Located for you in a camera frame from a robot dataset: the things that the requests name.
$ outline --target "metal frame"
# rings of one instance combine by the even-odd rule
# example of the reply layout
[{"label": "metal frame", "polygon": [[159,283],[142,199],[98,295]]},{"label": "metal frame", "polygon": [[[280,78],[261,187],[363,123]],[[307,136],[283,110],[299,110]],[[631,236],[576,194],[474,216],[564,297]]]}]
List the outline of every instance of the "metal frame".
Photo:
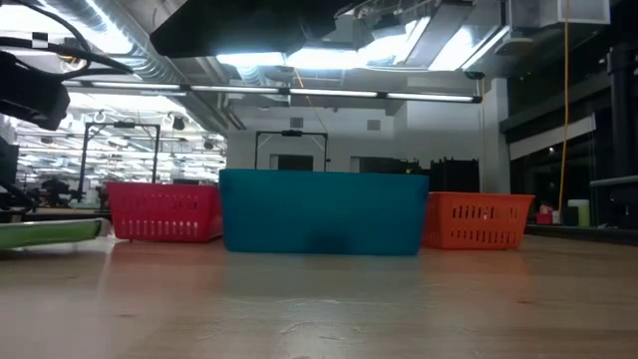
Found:
[{"label": "metal frame", "polygon": [[294,132],[295,136],[289,135],[290,132],[287,131],[257,131],[255,133],[255,165],[254,168],[257,170],[257,159],[259,155],[259,137],[261,135],[281,135],[283,137],[302,137],[302,136],[321,136],[325,140],[325,146],[323,147],[323,172],[328,172],[328,163],[330,160],[328,159],[328,134],[326,133],[304,133],[304,132]]},{"label": "metal frame", "polygon": [[110,124],[85,123],[84,143],[82,144],[82,163],[80,165],[80,183],[78,184],[78,193],[76,194],[78,201],[82,200],[82,197],[83,197],[84,176],[87,170],[87,149],[89,147],[89,141],[92,140],[95,135],[98,135],[100,133],[100,131],[98,131],[97,134],[91,135],[90,129],[93,126],[101,127],[100,131],[107,126],[114,127],[114,128],[129,128],[129,129],[136,128],[136,127],[156,129],[156,147],[155,147],[155,155],[153,156],[153,183],[156,182],[156,176],[158,174],[158,153],[160,152],[160,130],[161,130],[160,125],[144,125],[144,124],[134,124],[134,123],[123,123],[123,124],[122,123],[110,123]]}]

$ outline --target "fluorescent light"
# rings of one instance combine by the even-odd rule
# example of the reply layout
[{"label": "fluorescent light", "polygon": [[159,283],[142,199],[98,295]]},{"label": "fluorescent light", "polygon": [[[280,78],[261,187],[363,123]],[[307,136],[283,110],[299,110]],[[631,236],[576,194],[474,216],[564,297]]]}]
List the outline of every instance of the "fluorescent light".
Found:
[{"label": "fluorescent light", "polygon": [[131,89],[131,90],[179,90],[179,85],[145,84],[145,83],[119,83],[119,82],[93,82],[94,87],[107,89]]},{"label": "fluorescent light", "polygon": [[172,91],[141,91],[141,95],[145,96],[171,96],[171,97],[185,97],[186,92],[172,92]]},{"label": "fluorescent light", "polygon": [[303,48],[288,57],[287,65],[311,70],[350,70],[365,64],[354,50]]},{"label": "fluorescent light", "polygon": [[209,91],[234,94],[278,94],[279,89],[241,86],[191,86],[193,91]]},{"label": "fluorescent light", "polygon": [[285,60],[282,53],[252,53],[217,55],[217,61],[235,67],[283,66]]},{"label": "fluorescent light", "polygon": [[114,145],[118,145],[118,146],[122,146],[122,147],[128,147],[129,146],[129,142],[127,140],[122,140],[122,139],[118,139],[118,138],[110,138],[107,140],[107,142],[114,144]]},{"label": "fluorescent light", "polygon": [[62,85],[68,86],[68,87],[82,87],[82,83],[80,81],[74,81],[74,80],[64,81],[62,82]]},{"label": "fluorescent light", "polygon": [[[20,148],[21,154],[62,154],[62,155],[75,155],[80,156],[82,154],[82,150],[75,149],[49,149],[49,148]],[[98,155],[121,155],[123,157],[130,157],[134,159],[152,159],[155,154],[154,153],[142,153],[142,152],[133,152],[133,151],[109,151],[109,150],[87,150],[88,155],[98,156]],[[204,159],[222,159],[223,156],[219,153],[175,153],[175,156],[178,158],[204,158]],[[168,160],[170,157],[169,153],[158,153],[158,158],[160,160]]]},{"label": "fluorescent light", "polygon": [[414,50],[415,46],[417,46],[419,39],[421,39],[421,36],[423,36],[423,33],[426,31],[431,19],[432,18],[428,16],[419,20],[419,22],[413,21],[406,25],[406,32],[410,35],[402,49],[399,50],[395,56],[395,65],[406,62],[408,56],[410,56],[412,50]]},{"label": "fluorescent light", "polygon": [[481,57],[492,48],[500,39],[509,32],[509,26],[503,27],[488,43],[481,47],[470,59],[462,65],[462,69],[467,70],[471,65],[478,61]]},{"label": "fluorescent light", "polygon": [[388,99],[470,103],[475,98],[472,96],[390,93]]},{"label": "fluorescent light", "polygon": [[312,89],[290,89],[291,95],[306,96],[343,96],[343,97],[362,97],[376,98],[377,93],[372,91],[342,91],[342,90],[312,90]]},{"label": "fluorescent light", "polygon": [[[134,140],[134,141],[155,141],[156,138],[155,136],[153,136],[152,138],[149,137],[144,137],[144,136],[133,136],[129,138],[130,140]],[[160,142],[181,142],[181,138],[163,138],[160,137],[159,138]]]},{"label": "fluorescent light", "polygon": [[371,61],[389,59],[403,49],[403,44],[408,38],[407,35],[386,36],[377,39],[368,46],[359,50],[359,57],[362,64],[368,64]]},{"label": "fluorescent light", "polygon": [[473,48],[472,33],[468,28],[462,27],[448,41],[428,70],[454,71],[468,60],[473,53]]}]

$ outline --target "orange basket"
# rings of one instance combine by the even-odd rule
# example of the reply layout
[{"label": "orange basket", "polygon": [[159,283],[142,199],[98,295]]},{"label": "orange basket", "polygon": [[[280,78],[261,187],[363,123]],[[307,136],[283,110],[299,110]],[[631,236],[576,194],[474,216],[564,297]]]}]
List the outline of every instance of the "orange basket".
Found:
[{"label": "orange basket", "polygon": [[423,245],[441,249],[519,248],[533,195],[431,192]]}]

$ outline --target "table surface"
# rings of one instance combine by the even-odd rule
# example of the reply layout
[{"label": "table surface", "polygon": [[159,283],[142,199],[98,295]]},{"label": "table surface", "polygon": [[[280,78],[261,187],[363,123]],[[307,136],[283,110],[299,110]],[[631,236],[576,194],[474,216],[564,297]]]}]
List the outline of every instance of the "table surface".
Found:
[{"label": "table surface", "polygon": [[636,358],[638,248],[418,257],[107,239],[0,252],[0,358]]}]

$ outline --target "green tray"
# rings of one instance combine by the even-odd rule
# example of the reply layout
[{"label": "green tray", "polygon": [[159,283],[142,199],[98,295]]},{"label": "green tray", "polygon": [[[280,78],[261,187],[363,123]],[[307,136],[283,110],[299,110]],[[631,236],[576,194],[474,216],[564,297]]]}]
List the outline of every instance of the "green tray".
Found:
[{"label": "green tray", "polygon": [[110,229],[100,218],[0,224],[0,249],[91,240]]}]

